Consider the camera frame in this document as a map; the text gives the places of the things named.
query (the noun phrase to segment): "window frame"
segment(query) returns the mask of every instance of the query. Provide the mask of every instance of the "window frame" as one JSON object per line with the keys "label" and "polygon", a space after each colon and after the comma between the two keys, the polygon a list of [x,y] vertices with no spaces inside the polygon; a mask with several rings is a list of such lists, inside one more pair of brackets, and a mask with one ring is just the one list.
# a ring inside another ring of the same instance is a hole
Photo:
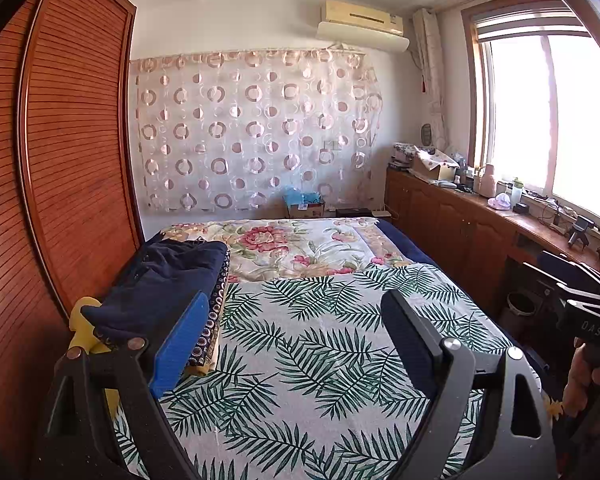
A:
{"label": "window frame", "polygon": [[[493,88],[494,83],[491,45],[489,41],[478,42],[474,18],[485,12],[505,7],[545,1],[555,0],[490,0],[461,11],[469,62],[471,111],[468,163],[471,166],[484,166],[491,160],[495,130],[493,94],[490,92],[490,88]],[[557,83],[548,35],[536,34],[536,36],[541,38],[542,49],[547,59],[549,71],[551,145],[544,187],[542,189],[530,187],[530,189],[543,196],[555,198],[561,205],[568,206],[577,214],[586,216],[600,226],[600,216],[553,193],[558,148]]]}

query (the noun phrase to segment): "cardboard box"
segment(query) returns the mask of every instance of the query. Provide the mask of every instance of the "cardboard box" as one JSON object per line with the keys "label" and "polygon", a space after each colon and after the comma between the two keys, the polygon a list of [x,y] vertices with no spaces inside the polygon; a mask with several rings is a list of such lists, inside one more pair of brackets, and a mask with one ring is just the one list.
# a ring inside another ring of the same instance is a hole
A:
{"label": "cardboard box", "polygon": [[286,206],[287,218],[322,218],[324,216],[324,202],[305,203],[304,206],[293,204]]}
{"label": "cardboard box", "polygon": [[418,157],[415,157],[413,159],[413,166],[411,167],[411,171],[422,175],[428,180],[448,180],[449,182],[453,182],[454,177],[456,176],[456,168],[449,167],[444,162],[442,162],[441,164],[430,170]]}

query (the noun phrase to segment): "air conditioner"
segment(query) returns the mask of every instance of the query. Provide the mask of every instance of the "air conditioner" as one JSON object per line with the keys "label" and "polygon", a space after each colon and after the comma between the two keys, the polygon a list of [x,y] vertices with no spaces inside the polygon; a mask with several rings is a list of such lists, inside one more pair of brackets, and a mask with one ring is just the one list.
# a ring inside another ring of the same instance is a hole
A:
{"label": "air conditioner", "polygon": [[317,38],[389,52],[404,52],[409,46],[409,40],[403,33],[400,16],[346,2],[327,0],[322,6]]}

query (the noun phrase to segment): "wardrobe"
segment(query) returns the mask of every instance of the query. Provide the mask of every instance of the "wardrobe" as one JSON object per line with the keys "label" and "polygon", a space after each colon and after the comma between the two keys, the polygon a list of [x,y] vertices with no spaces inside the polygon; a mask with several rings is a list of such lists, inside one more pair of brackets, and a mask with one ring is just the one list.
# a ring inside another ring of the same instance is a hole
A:
{"label": "wardrobe", "polygon": [[0,33],[0,453],[26,471],[78,298],[142,242],[126,143],[135,7],[27,0]]}

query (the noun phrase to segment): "white curtain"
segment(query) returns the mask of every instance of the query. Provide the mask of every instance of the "white curtain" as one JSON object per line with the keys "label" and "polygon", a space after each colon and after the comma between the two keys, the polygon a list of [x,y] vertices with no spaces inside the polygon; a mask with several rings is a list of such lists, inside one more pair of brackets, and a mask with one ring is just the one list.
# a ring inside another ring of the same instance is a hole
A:
{"label": "white curtain", "polygon": [[449,139],[443,116],[445,68],[442,61],[438,19],[427,9],[420,9],[413,15],[413,25],[426,89],[425,113],[422,122],[431,124],[433,145],[444,151],[449,145]]}
{"label": "white curtain", "polygon": [[314,49],[136,60],[134,177],[146,204],[267,209],[293,186],[327,205],[368,205],[382,96],[367,58]]}

